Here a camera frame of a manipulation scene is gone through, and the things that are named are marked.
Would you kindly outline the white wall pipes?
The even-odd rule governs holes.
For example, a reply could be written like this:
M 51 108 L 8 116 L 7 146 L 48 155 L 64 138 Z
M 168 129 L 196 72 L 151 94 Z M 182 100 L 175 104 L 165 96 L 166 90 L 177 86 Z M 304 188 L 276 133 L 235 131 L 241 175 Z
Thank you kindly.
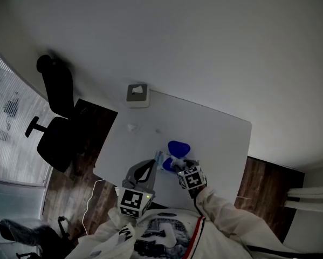
M 291 188 L 284 203 L 287 208 L 323 213 L 323 186 Z

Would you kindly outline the person's left forearm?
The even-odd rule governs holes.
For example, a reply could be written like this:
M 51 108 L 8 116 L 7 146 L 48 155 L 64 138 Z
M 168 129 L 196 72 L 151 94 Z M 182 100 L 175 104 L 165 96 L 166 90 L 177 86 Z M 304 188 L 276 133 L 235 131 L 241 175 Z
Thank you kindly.
M 129 223 L 135 227 L 137 220 L 131 216 L 127 216 L 121 213 L 119 207 L 113 207 L 108 211 L 108 216 L 110 220 L 113 222 L 114 226 L 118 231 L 120 231 L 123 227 L 128 225 Z

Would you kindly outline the person's right forearm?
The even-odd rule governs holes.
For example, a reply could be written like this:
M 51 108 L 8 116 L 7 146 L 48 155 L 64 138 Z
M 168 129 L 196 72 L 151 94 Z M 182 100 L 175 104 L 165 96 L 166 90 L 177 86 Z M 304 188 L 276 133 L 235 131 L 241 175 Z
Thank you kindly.
M 209 187 L 201 186 L 192 193 L 195 208 L 199 213 L 227 235 L 236 234 L 242 237 L 252 232 L 254 226 L 261 222 L 261 218 L 245 210 L 237 209 Z

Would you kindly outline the white table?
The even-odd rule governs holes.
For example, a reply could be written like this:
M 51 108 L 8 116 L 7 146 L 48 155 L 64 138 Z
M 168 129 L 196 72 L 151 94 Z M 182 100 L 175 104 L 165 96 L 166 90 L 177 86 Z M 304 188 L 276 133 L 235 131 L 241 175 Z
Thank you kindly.
M 127 125 L 136 129 L 128 131 Z M 250 122 L 166 94 L 151 92 L 146 108 L 122 105 L 95 163 L 94 174 L 121 186 L 135 164 L 153 159 L 172 140 L 186 143 L 208 186 L 234 202 L 250 144 Z

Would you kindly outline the plastic-wrapped black office chair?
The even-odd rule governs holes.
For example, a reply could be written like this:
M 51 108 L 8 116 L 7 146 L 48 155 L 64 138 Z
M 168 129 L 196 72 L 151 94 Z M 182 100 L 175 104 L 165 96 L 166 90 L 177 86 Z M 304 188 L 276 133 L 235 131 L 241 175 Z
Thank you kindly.
M 74 249 L 69 233 L 65 232 L 62 222 L 65 218 L 58 217 L 58 224 L 61 235 L 46 224 L 34 228 L 28 228 L 22 224 L 8 219 L 0 220 L 0 235 L 8 241 L 17 242 L 31 247 L 37 247 L 37 253 L 17 253 L 18 259 L 65 259 Z

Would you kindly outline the person's white printed sweatshirt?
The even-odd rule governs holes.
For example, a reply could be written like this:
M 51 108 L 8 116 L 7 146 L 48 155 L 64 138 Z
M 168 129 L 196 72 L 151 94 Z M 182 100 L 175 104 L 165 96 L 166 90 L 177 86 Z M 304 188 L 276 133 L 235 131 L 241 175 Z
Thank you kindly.
M 242 237 L 225 234 L 198 210 L 153 209 L 120 231 L 109 219 L 66 259 L 323 259 L 285 247 L 262 219 Z

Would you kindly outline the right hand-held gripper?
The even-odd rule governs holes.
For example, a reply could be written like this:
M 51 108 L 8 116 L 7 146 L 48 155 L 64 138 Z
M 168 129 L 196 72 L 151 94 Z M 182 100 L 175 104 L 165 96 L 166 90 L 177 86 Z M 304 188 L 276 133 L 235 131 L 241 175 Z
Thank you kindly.
M 174 163 L 172 168 L 177 173 L 181 187 L 189 192 L 190 197 L 196 197 L 201 189 L 207 185 L 207 179 L 198 161 L 184 159 L 183 162 L 185 167 L 179 163 Z

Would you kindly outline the blue case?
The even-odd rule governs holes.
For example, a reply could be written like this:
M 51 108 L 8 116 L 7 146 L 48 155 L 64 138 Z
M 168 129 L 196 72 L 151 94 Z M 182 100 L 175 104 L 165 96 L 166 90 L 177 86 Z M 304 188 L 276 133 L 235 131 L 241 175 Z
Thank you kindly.
M 171 157 L 187 159 L 190 150 L 190 146 L 186 143 L 174 140 L 168 142 L 167 148 L 157 150 L 155 153 L 154 159 L 157 163 L 157 169 L 164 172 L 175 173 L 171 166 Z

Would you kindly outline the black high-back office chair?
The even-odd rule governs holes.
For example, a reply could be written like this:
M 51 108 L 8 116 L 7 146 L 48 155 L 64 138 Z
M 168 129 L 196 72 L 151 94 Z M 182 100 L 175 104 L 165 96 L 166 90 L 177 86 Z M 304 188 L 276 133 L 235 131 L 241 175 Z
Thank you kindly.
M 46 54 L 38 58 L 36 68 L 42 74 L 50 109 L 57 116 L 47 127 L 37 124 L 39 118 L 35 116 L 25 136 L 28 138 L 33 130 L 43 132 L 37 152 L 50 166 L 63 173 L 75 155 L 72 74 L 61 60 Z

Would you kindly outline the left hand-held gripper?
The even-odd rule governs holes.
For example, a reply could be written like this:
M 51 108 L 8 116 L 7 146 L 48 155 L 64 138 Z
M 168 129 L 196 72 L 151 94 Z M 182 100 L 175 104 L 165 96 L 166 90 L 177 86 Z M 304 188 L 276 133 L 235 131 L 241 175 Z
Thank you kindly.
M 132 166 L 119 189 L 118 208 L 121 214 L 140 218 L 154 198 L 156 161 L 144 160 Z

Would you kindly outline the white tissue box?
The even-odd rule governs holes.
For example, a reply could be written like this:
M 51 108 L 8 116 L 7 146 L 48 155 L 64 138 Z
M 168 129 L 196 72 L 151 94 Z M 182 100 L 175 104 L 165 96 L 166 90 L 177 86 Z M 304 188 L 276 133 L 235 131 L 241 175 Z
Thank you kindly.
M 150 89 L 148 84 L 128 85 L 126 103 L 129 108 L 146 108 L 149 106 Z

